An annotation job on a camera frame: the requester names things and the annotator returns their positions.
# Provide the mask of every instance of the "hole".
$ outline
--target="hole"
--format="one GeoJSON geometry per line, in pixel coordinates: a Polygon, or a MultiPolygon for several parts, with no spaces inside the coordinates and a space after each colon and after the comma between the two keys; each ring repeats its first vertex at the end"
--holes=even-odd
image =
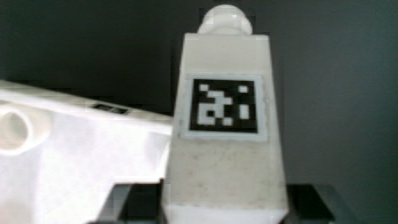
{"type": "Polygon", "coordinates": [[[8,113],[0,117],[0,148],[17,149],[27,141],[29,128],[18,114],[8,113]]]}

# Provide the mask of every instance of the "white border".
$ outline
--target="white border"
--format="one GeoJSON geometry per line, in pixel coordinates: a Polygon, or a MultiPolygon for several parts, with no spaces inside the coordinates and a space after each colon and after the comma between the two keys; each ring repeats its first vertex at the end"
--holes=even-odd
{"type": "Polygon", "coordinates": [[[185,99],[184,99],[184,122],[180,123],[180,136],[191,139],[216,139],[216,140],[251,140],[269,141],[267,132],[267,106],[265,106],[265,85],[263,77],[258,75],[240,74],[187,74],[185,76],[185,99]],[[214,132],[214,131],[192,131],[191,125],[191,110],[192,110],[192,91],[194,91],[194,79],[214,79],[214,80],[244,80],[255,81],[256,90],[256,114],[258,114],[258,133],[237,133],[237,132],[214,132]]]}

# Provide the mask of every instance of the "black and white square pattern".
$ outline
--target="black and white square pattern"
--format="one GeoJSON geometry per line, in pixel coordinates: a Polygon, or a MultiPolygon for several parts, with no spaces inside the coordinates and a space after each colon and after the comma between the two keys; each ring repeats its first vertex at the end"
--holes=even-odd
{"type": "Polygon", "coordinates": [[[192,80],[189,131],[258,133],[253,80],[192,80]]]}

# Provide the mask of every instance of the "gray gradient background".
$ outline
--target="gray gradient background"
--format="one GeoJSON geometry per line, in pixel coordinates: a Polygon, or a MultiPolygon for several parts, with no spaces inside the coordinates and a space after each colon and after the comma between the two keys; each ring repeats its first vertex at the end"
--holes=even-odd
{"type": "MultiPolygon", "coordinates": [[[[2,0],[0,78],[173,114],[184,33],[221,0],[2,0]]],[[[290,183],[398,223],[398,1],[233,1],[272,40],[290,183]]]]}

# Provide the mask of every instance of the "black wall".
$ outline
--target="black wall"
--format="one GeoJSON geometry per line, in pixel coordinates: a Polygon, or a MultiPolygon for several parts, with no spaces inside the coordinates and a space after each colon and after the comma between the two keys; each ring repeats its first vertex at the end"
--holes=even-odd
{"type": "Polygon", "coordinates": [[[173,115],[184,33],[223,2],[272,39],[288,182],[395,224],[397,0],[2,0],[0,79],[173,115]]]}

